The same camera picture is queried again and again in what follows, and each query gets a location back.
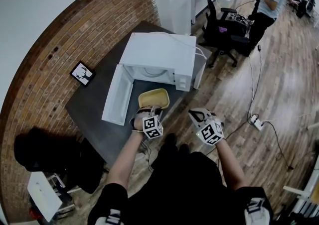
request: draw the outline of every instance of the gray table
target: gray table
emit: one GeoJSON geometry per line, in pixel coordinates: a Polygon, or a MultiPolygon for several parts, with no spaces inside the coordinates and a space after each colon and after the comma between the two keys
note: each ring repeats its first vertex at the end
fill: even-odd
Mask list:
{"type": "MultiPolygon", "coordinates": [[[[79,86],[69,102],[66,104],[66,109],[78,126],[79,130],[110,166],[114,163],[131,134],[132,127],[130,125],[130,119],[139,109],[138,97],[141,93],[158,88],[164,88],[167,90],[170,105],[163,111],[162,117],[165,116],[180,97],[183,97],[186,94],[186,92],[177,91],[174,85],[135,80],[125,119],[125,125],[119,126],[101,119],[116,65],[121,59],[131,33],[155,31],[171,33],[166,29],[146,21],[142,21],[117,45],[115,45],[114,48],[109,51],[109,53],[95,67],[94,71],[96,76],[92,82],[86,87],[79,86]]],[[[204,52],[205,56],[209,58],[211,52],[205,48],[200,48],[204,52]]],[[[196,55],[193,78],[201,70],[204,64],[205,59],[196,55]]]]}

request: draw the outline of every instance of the microwave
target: microwave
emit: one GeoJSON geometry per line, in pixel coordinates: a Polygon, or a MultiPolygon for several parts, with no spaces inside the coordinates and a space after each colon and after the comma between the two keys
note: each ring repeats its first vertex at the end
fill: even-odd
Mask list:
{"type": "Polygon", "coordinates": [[[171,84],[188,92],[195,47],[195,36],[132,33],[116,66],[102,120],[124,125],[134,80],[171,84]]]}

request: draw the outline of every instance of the electrical cord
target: electrical cord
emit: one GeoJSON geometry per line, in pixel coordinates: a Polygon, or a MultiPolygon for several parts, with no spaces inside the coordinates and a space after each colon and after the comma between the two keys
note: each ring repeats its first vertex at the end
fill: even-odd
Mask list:
{"type": "MultiPolygon", "coordinates": [[[[294,117],[291,117],[291,119],[293,119],[293,118],[300,118],[300,117],[304,117],[304,116],[307,116],[307,115],[310,115],[310,114],[312,114],[312,112],[305,113],[305,114],[298,115],[298,116],[294,116],[294,117]]],[[[271,121],[283,120],[283,119],[284,119],[284,118],[277,118],[277,119],[271,119],[271,120],[262,120],[261,122],[271,122],[271,121]]]]}
{"type": "Polygon", "coordinates": [[[255,99],[255,96],[256,96],[256,93],[258,91],[258,86],[259,86],[259,81],[260,81],[260,75],[261,75],[261,68],[262,68],[262,58],[261,58],[261,46],[258,45],[258,51],[259,51],[259,58],[260,58],[260,68],[259,68],[259,76],[258,76],[258,81],[257,81],[257,86],[256,86],[256,90],[255,90],[255,93],[254,93],[254,80],[253,80],[253,68],[251,66],[251,62],[250,62],[250,56],[249,56],[249,63],[250,63],[250,69],[251,69],[251,79],[252,79],[252,91],[253,91],[253,95],[252,95],[252,98],[251,98],[251,102],[250,102],[250,105],[249,105],[249,108],[248,108],[248,111],[247,111],[247,120],[248,120],[248,117],[249,117],[249,111],[250,111],[250,116],[252,117],[252,106],[253,106],[253,102],[254,102],[254,99],[255,99]]]}
{"type": "Polygon", "coordinates": [[[206,56],[204,55],[203,51],[199,47],[192,46],[192,45],[189,45],[189,44],[185,44],[184,42],[182,42],[179,39],[177,39],[176,37],[174,37],[172,34],[169,34],[169,33],[166,33],[166,32],[159,32],[159,31],[150,32],[150,33],[153,33],[153,34],[166,34],[167,36],[170,36],[171,38],[175,39],[179,43],[182,43],[183,45],[186,45],[186,46],[189,46],[189,47],[192,47],[192,48],[195,48],[195,49],[199,50],[201,54],[198,54],[198,55],[200,55],[200,56],[204,57],[205,59],[207,59],[206,56]]]}
{"type": "Polygon", "coordinates": [[[274,132],[275,132],[275,135],[276,135],[277,145],[278,145],[278,148],[280,150],[280,157],[279,158],[276,157],[276,160],[278,161],[278,160],[281,160],[281,158],[283,158],[284,161],[285,161],[286,166],[288,167],[288,170],[293,170],[294,168],[288,164],[287,159],[285,158],[285,155],[284,155],[284,153],[283,153],[283,151],[282,151],[282,149],[280,147],[278,135],[277,135],[277,132],[276,132],[276,129],[275,129],[274,125],[271,122],[269,122],[269,121],[266,121],[266,123],[271,125],[271,127],[274,129],[274,132]]]}
{"type": "Polygon", "coordinates": [[[248,1],[248,2],[246,2],[246,3],[243,3],[243,4],[239,5],[239,6],[237,6],[237,7],[235,8],[235,10],[237,10],[239,7],[241,7],[241,6],[245,5],[245,4],[252,3],[252,2],[254,2],[254,1],[255,1],[255,0],[253,0],[253,1],[248,1]]]}
{"type": "MultiPolygon", "coordinates": [[[[248,122],[248,120],[250,119],[250,118],[248,118],[245,122],[243,122],[238,128],[236,128],[233,132],[231,132],[226,138],[225,138],[225,140],[227,141],[227,139],[232,135],[232,134],[234,134],[234,133],[236,133],[238,130],[240,130],[247,122],[248,122]]],[[[212,153],[214,150],[216,149],[216,146],[215,146],[215,148],[214,149],[212,149],[211,151],[209,151],[207,154],[206,154],[206,156],[208,156],[210,153],[212,153]]]]}

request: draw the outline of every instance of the open microwave door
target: open microwave door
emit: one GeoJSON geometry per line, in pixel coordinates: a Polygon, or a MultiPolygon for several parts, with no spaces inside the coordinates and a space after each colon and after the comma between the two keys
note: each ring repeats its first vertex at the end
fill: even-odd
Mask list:
{"type": "Polygon", "coordinates": [[[123,126],[134,79],[123,65],[117,65],[104,105],[102,120],[123,126]]]}

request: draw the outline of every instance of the cable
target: cable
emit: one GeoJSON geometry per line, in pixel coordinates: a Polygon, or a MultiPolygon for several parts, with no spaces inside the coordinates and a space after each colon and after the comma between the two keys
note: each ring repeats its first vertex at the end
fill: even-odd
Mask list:
{"type": "Polygon", "coordinates": [[[239,7],[241,7],[242,5],[245,5],[245,4],[248,4],[248,3],[252,3],[252,2],[254,2],[255,0],[253,0],[253,1],[248,1],[248,2],[246,2],[246,3],[243,3],[243,4],[241,4],[241,5],[239,5],[239,6],[237,6],[236,8],[235,8],[235,10],[237,10],[239,7]]]}
{"type": "Polygon", "coordinates": [[[253,96],[252,96],[252,99],[251,99],[251,102],[250,102],[250,105],[249,105],[249,108],[248,108],[248,111],[247,111],[247,120],[248,120],[248,116],[249,116],[249,111],[250,111],[250,116],[252,114],[252,109],[253,109],[253,101],[255,99],[255,96],[256,96],[256,93],[258,91],[258,86],[259,86],[259,81],[260,81],[260,75],[261,75],[261,68],[262,68],[262,58],[261,58],[261,46],[258,45],[258,51],[259,51],[259,58],[260,58],[260,68],[259,68],[259,76],[258,76],[258,81],[257,81],[257,86],[256,86],[256,90],[255,90],[255,93],[254,93],[254,81],[253,81],[253,68],[251,66],[251,63],[250,63],[250,56],[249,56],[249,63],[250,63],[250,69],[251,69],[251,78],[252,78],[252,82],[253,82],[253,85],[252,85],[252,90],[253,90],[253,96]]]}
{"type": "MultiPolygon", "coordinates": [[[[238,128],[236,128],[233,132],[231,132],[231,133],[225,138],[225,140],[227,141],[227,139],[228,139],[232,134],[234,134],[234,133],[236,133],[238,130],[240,130],[247,122],[248,122],[248,120],[246,120],[244,123],[242,123],[238,128]]],[[[208,156],[210,153],[212,153],[215,149],[216,149],[216,147],[215,147],[214,149],[212,149],[211,151],[209,151],[209,152],[206,154],[206,156],[208,156]]]]}
{"type": "Polygon", "coordinates": [[[149,168],[149,171],[152,173],[153,170],[151,168],[151,165],[150,165],[150,156],[151,156],[151,153],[152,153],[152,149],[150,149],[147,144],[144,143],[144,141],[141,142],[141,144],[144,146],[144,148],[146,149],[146,151],[148,152],[148,168],[149,168]]]}
{"type": "Polygon", "coordinates": [[[207,58],[206,58],[206,56],[205,55],[202,55],[202,54],[200,54],[200,53],[195,53],[196,55],[199,55],[199,56],[202,56],[202,57],[204,57],[206,60],[207,60],[207,58]]]}
{"type": "MultiPolygon", "coordinates": [[[[291,117],[291,119],[293,119],[293,118],[299,118],[299,117],[303,117],[303,116],[307,116],[307,115],[310,115],[310,114],[312,114],[312,112],[305,113],[305,114],[298,115],[298,116],[294,116],[294,117],[291,117]]],[[[277,118],[277,119],[271,119],[271,120],[262,120],[261,122],[271,122],[271,121],[283,120],[283,119],[284,119],[284,118],[277,118]]]]}
{"type": "Polygon", "coordinates": [[[251,66],[251,59],[250,59],[250,56],[248,57],[249,58],[249,64],[250,64],[250,73],[251,73],[251,90],[253,92],[252,96],[251,96],[251,102],[250,102],[250,105],[249,105],[249,108],[248,108],[248,113],[247,113],[247,117],[248,117],[248,114],[249,114],[249,111],[250,111],[250,116],[251,116],[251,107],[252,107],[252,104],[253,104],[253,101],[254,101],[254,78],[253,78],[253,67],[251,66]]]}
{"type": "Polygon", "coordinates": [[[169,33],[166,33],[166,32],[159,32],[159,31],[150,32],[150,33],[151,33],[151,34],[152,34],[152,33],[154,33],[154,34],[166,34],[167,36],[170,36],[171,38],[175,39],[175,40],[178,41],[179,43],[182,43],[183,45],[186,45],[186,46],[189,46],[189,47],[192,47],[192,48],[195,48],[195,49],[199,50],[200,53],[201,53],[201,54],[199,54],[199,55],[201,55],[201,56],[203,56],[205,59],[207,59],[206,56],[205,56],[205,54],[203,53],[203,51],[202,51],[199,47],[197,47],[197,46],[192,46],[192,45],[189,45],[189,44],[185,44],[184,42],[182,42],[182,41],[180,41],[179,39],[177,39],[176,37],[174,37],[172,34],[169,34],[169,33]]]}
{"type": "Polygon", "coordinates": [[[276,132],[276,129],[275,129],[274,125],[272,125],[272,123],[269,122],[269,121],[266,121],[266,122],[267,122],[268,124],[270,124],[271,127],[274,129],[274,132],[275,132],[275,135],[276,135],[276,140],[277,140],[277,145],[278,145],[278,148],[279,148],[279,150],[280,150],[280,155],[281,155],[281,157],[280,157],[280,158],[276,157],[276,160],[280,160],[281,158],[284,158],[285,164],[286,164],[286,166],[288,167],[288,170],[293,170],[294,168],[288,164],[287,159],[285,158],[284,153],[283,153],[283,151],[282,151],[282,149],[281,149],[281,147],[280,147],[280,145],[279,145],[278,135],[277,135],[277,132],[276,132]]]}

